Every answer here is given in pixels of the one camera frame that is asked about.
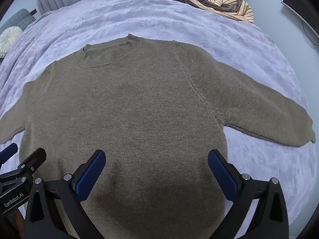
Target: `blue gripper pad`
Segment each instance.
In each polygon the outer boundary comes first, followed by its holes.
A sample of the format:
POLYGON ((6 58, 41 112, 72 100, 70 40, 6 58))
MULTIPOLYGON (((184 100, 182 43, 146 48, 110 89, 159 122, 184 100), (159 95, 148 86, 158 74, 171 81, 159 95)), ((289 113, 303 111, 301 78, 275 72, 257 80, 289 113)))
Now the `blue gripper pad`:
POLYGON ((18 146, 16 143, 12 143, 6 147, 3 151, 0 152, 0 165, 8 161, 11 156, 18 152, 18 146))
POLYGON ((87 200, 98 177, 100 176, 106 163, 104 151, 100 151, 90 166, 86 169, 75 187, 75 199, 77 202, 87 200))
POLYGON ((221 187, 226 199, 236 202, 238 199, 238 186, 234 178, 227 170, 221 159, 212 150, 208 154, 208 165, 213 172, 219 186, 221 187))

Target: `white wall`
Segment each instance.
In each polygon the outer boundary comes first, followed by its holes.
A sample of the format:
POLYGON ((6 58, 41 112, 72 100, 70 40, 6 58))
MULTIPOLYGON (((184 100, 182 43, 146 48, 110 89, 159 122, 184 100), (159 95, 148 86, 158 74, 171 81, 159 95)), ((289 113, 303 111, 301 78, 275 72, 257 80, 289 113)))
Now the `white wall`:
POLYGON ((5 23, 12 15, 14 15, 20 9, 27 9, 29 12, 33 11, 34 9, 37 10, 37 13, 34 18, 37 20, 41 17, 38 8, 38 0, 14 0, 11 4, 7 12, 5 13, 4 17, 0 21, 0 26, 5 23))
MULTIPOLYGON (((319 139, 319 47, 312 44, 302 29, 301 19, 281 4, 281 0, 245 0, 254 12, 258 27, 266 32, 282 51, 304 91, 309 115, 314 121, 314 130, 319 139)), ((305 25, 307 33, 311 30, 305 25)), ((311 35, 319 44, 319 39, 311 35)), ((290 234, 297 236, 307 224, 319 202, 319 183, 307 205, 290 226, 290 234)))

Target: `ribbed neckline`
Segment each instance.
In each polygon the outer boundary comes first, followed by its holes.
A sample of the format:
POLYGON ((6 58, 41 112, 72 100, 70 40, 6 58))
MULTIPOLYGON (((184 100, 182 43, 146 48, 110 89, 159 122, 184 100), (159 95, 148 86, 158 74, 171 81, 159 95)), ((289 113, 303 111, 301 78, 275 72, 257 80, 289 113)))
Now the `ribbed neckline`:
POLYGON ((82 68, 102 67, 124 59, 134 52, 141 38, 128 34, 101 44, 86 45, 74 53, 77 63, 82 68))

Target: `gray headboard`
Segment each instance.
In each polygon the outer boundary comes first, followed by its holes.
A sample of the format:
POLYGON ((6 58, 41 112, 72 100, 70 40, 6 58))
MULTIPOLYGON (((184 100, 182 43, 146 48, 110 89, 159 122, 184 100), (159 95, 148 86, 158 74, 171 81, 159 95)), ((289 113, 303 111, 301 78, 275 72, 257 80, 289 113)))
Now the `gray headboard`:
POLYGON ((35 21, 35 18, 28 12, 27 9, 21 9, 16 12, 9 20, 7 20, 1 27, 0 27, 0 34, 9 27, 18 26, 22 30, 25 30, 26 27, 35 21))

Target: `brown knit sweater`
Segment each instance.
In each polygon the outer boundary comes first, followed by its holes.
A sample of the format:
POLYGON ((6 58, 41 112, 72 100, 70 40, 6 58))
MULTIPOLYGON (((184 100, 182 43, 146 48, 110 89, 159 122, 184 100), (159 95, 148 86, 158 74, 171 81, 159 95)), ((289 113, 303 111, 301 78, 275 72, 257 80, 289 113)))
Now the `brown knit sweater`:
POLYGON ((224 125, 283 145, 315 142, 291 99, 199 47, 128 35, 87 45, 27 83, 1 118, 0 143, 25 129, 20 159, 44 148, 44 180, 104 150, 82 205, 106 238, 208 238, 224 217, 207 164, 211 149, 227 157, 224 125))

